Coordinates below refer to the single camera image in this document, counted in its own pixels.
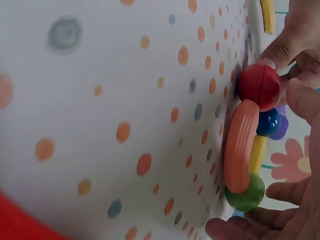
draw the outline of blue dot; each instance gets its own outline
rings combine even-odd
[[[194,111],[194,120],[198,121],[201,118],[201,114],[202,114],[202,105],[201,103],[198,103]]]
[[[175,22],[176,22],[175,15],[173,15],[173,13],[170,13],[170,15],[169,15],[169,24],[175,25]]]
[[[116,216],[119,215],[119,213],[121,212],[121,209],[122,209],[122,203],[120,199],[114,200],[108,209],[108,217],[111,219],[115,218]]]

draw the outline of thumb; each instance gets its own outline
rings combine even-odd
[[[292,28],[285,27],[282,33],[261,54],[259,63],[282,72],[304,48],[301,36]]]

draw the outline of pink flower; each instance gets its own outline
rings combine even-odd
[[[296,139],[288,139],[285,142],[285,151],[283,153],[274,153],[271,156],[271,162],[279,164],[272,169],[271,176],[274,179],[285,179],[287,183],[298,182],[311,175],[309,163],[309,138],[304,138],[304,153]]]

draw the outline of gray dot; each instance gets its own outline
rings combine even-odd
[[[189,83],[189,93],[193,94],[197,88],[197,81],[192,78]]]
[[[198,121],[201,118],[201,114],[202,114],[202,105],[201,103],[198,103],[194,111],[194,120]]]
[[[173,13],[170,13],[168,20],[170,25],[175,25],[176,17]]]
[[[48,35],[49,46],[54,51],[70,51],[80,43],[81,32],[81,26],[77,19],[63,17],[50,28]]]

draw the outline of orange piece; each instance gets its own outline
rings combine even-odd
[[[232,193],[241,194],[249,186],[251,148],[258,123],[258,105],[243,100],[233,113],[224,154],[225,183]]]

